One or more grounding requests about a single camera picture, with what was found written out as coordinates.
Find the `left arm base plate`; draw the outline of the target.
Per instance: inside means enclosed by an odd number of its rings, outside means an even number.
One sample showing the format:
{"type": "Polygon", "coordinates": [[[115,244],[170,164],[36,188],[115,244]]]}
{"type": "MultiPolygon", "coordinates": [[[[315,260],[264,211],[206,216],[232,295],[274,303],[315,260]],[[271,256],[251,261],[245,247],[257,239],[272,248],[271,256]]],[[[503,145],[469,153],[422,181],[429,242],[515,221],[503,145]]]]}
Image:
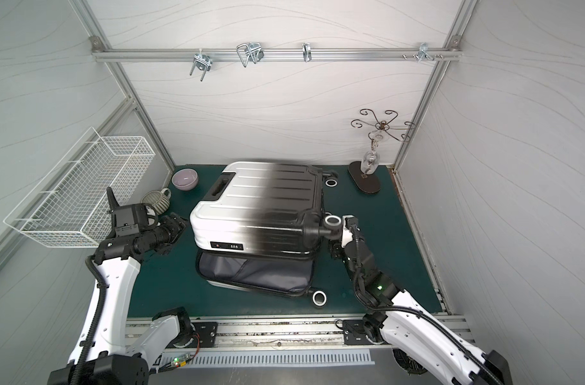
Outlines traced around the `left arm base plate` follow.
{"type": "Polygon", "coordinates": [[[193,333],[190,335],[186,332],[180,342],[170,342],[167,349],[196,349],[197,347],[211,348],[215,346],[217,322],[192,321],[191,325],[193,333]]]}

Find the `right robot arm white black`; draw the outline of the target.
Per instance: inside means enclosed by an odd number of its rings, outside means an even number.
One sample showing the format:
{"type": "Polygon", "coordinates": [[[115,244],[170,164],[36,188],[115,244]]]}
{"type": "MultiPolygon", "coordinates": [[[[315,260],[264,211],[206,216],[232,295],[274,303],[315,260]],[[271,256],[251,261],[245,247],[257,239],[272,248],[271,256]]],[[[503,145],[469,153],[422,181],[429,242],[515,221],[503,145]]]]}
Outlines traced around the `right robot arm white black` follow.
{"type": "Polygon", "coordinates": [[[355,298],[366,308],[363,328],[373,344],[386,344],[408,372],[429,372],[442,384],[511,384],[507,360],[485,352],[447,328],[408,290],[377,267],[358,218],[324,219],[331,253],[342,260],[355,298]]]}

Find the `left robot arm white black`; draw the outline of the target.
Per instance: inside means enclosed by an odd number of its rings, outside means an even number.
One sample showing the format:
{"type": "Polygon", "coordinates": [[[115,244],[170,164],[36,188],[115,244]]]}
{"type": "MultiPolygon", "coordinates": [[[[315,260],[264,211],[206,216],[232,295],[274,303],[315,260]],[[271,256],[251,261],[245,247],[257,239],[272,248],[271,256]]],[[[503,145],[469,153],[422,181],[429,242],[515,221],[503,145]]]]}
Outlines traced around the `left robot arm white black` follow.
{"type": "Polygon", "coordinates": [[[187,226],[176,213],[134,223],[127,215],[114,216],[111,237],[85,260],[95,287],[79,339],[66,366],[50,373],[49,384],[146,384],[169,344],[191,343],[195,328],[183,307],[159,312],[132,345],[125,343],[143,255],[168,253],[187,226]]]}

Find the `silver black hardshell suitcase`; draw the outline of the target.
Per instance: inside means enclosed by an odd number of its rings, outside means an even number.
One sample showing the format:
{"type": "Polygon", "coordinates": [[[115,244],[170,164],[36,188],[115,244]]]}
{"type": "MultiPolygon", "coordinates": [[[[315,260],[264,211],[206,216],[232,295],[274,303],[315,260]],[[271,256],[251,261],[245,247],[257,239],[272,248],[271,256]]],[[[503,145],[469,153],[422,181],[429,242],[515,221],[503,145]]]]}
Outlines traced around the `silver black hardshell suitcase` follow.
{"type": "Polygon", "coordinates": [[[313,286],[325,240],[342,219],[325,209],[338,174],[312,165],[238,161],[228,165],[190,213],[196,271],[216,287],[327,303],[313,286]]]}

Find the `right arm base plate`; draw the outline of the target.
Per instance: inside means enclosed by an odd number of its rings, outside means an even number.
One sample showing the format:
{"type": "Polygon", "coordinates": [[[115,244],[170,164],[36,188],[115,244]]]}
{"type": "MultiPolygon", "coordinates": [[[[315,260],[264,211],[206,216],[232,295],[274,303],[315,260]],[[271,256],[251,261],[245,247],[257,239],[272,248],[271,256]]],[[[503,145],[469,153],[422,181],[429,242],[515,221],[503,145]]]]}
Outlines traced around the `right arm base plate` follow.
{"type": "Polygon", "coordinates": [[[382,343],[371,341],[361,319],[342,319],[336,322],[336,327],[342,331],[345,346],[378,346],[382,343]]]}

